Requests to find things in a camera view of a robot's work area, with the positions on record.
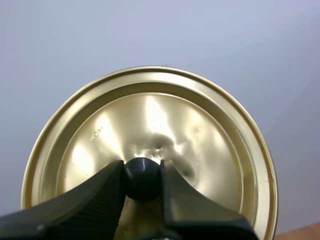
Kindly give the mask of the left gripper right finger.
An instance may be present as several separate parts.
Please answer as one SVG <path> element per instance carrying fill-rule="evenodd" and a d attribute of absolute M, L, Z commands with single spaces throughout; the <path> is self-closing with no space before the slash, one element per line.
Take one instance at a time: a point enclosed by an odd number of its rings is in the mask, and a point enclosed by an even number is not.
<path fill-rule="evenodd" d="M 195 190 L 171 161 L 160 163 L 163 221 L 182 240 L 256 240 L 238 212 L 221 206 Z"/>

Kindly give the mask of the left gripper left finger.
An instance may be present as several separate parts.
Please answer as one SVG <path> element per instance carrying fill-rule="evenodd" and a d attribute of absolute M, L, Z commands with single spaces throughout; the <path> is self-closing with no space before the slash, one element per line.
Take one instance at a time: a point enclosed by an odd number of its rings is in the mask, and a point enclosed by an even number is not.
<path fill-rule="evenodd" d="M 72 190 L 0 219 L 2 240 L 112 240 L 125 202 L 123 161 Z"/>

